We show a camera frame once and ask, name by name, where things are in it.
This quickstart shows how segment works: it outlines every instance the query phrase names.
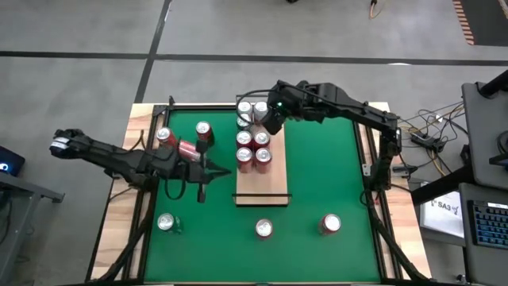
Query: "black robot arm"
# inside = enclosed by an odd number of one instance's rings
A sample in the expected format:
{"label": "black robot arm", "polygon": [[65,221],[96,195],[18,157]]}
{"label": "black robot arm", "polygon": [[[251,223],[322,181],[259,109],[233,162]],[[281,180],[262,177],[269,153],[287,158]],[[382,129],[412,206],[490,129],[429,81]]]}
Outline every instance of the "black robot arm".
{"label": "black robot arm", "polygon": [[230,174],[230,171],[218,167],[210,160],[188,161],[179,156],[173,147],[160,146],[151,151],[125,150],[96,141],[80,129],[57,130],[49,149],[53,156],[60,159],[83,159],[103,167],[108,176],[120,175],[131,187],[142,190],[156,189],[159,179],[198,183],[200,203],[205,198],[203,184]]}
{"label": "black robot arm", "polygon": [[322,123],[325,118],[342,117],[379,130],[379,159],[371,166],[368,188],[373,191],[390,188],[391,161],[402,149],[395,114],[358,102],[331,83],[306,81],[296,86],[278,81],[268,93],[267,105],[268,113],[262,122],[271,134],[279,132],[286,118]]}

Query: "black floor stripe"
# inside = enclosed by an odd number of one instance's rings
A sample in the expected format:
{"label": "black floor stripe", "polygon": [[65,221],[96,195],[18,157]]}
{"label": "black floor stripe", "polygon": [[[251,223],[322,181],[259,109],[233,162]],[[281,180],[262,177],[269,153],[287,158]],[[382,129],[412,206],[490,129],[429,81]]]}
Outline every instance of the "black floor stripe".
{"label": "black floor stripe", "polygon": [[159,54],[155,60],[195,62],[257,62],[257,63],[313,63],[313,64],[411,64],[438,66],[506,67],[508,60],[427,60],[395,58],[358,58],[327,56],[248,56],[248,55],[183,55]]}
{"label": "black floor stripe", "polygon": [[146,53],[118,53],[118,52],[15,52],[0,51],[0,57],[31,57],[31,58],[61,58],[61,59],[108,59],[108,60],[145,60]]}
{"label": "black floor stripe", "polygon": [[159,48],[160,38],[162,37],[162,32],[164,31],[164,26],[166,25],[166,17],[169,14],[170,4],[171,0],[164,0],[162,10],[160,11],[159,21],[157,22],[156,32],[153,35],[152,45],[150,46],[148,59],[146,60],[146,63],[144,65],[140,84],[137,86],[137,92],[136,97],[134,98],[134,103],[143,102],[144,93],[146,92],[146,87],[148,86],[148,81],[150,80],[150,74],[152,73],[153,60],[155,59],[157,49]]}

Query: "white paper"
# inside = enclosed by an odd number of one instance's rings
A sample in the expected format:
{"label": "white paper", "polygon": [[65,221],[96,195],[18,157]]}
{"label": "white paper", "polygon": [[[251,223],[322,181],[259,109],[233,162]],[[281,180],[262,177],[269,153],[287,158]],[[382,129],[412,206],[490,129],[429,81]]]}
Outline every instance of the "white paper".
{"label": "white paper", "polygon": [[460,193],[453,191],[421,205],[420,226],[464,238]]}

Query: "keyboard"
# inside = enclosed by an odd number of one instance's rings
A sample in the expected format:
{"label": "keyboard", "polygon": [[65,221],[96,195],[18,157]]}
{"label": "keyboard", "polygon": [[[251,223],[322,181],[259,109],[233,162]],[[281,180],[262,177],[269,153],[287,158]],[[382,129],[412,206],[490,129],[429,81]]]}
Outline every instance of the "keyboard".
{"label": "keyboard", "polygon": [[508,249],[508,206],[469,201],[468,208],[473,242],[476,245]]}

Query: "can lid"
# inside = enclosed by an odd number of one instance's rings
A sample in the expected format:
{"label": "can lid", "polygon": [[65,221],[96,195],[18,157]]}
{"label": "can lid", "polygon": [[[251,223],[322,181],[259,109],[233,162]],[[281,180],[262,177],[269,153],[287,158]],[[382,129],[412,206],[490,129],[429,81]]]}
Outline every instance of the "can lid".
{"label": "can lid", "polygon": [[260,112],[264,112],[264,111],[268,110],[268,106],[267,106],[266,102],[256,102],[256,104],[254,105],[254,108]]}
{"label": "can lid", "polygon": [[169,230],[173,227],[175,219],[172,214],[161,214],[157,219],[157,225],[161,230]]}
{"label": "can lid", "polygon": [[237,159],[241,162],[247,162],[252,159],[252,151],[248,148],[242,147],[237,151]]}
{"label": "can lid", "polygon": [[237,118],[237,123],[239,126],[246,127],[250,122],[252,122],[251,118],[248,116],[248,114],[240,114],[241,118]]}
{"label": "can lid", "polygon": [[254,136],[254,141],[257,144],[267,144],[270,141],[270,136],[266,132],[258,132]]}
{"label": "can lid", "polygon": [[256,159],[262,163],[268,162],[271,159],[270,150],[268,150],[266,148],[258,149],[256,151]]}
{"label": "can lid", "polygon": [[210,130],[210,124],[208,122],[198,122],[196,125],[196,131],[198,133],[204,134]]}
{"label": "can lid", "polygon": [[341,219],[336,214],[325,216],[325,227],[330,231],[338,231],[341,228]]}
{"label": "can lid", "polygon": [[250,110],[252,110],[252,105],[250,102],[238,103],[238,112],[249,112]]}
{"label": "can lid", "polygon": [[256,232],[258,233],[259,236],[267,237],[271,234],[272,231],[273,225],[268,219],[262,218],[257,222]]}
{"label": "can lid", "polygon": [[166,140],[171,135],[171,130],[167,127],[163,127],[157,131],[157,139]]}
{"label": "can lid", "polygon": [[237,142],[247,144],[252,140],[252,135],[248,131],[240,131],[237,134]]}

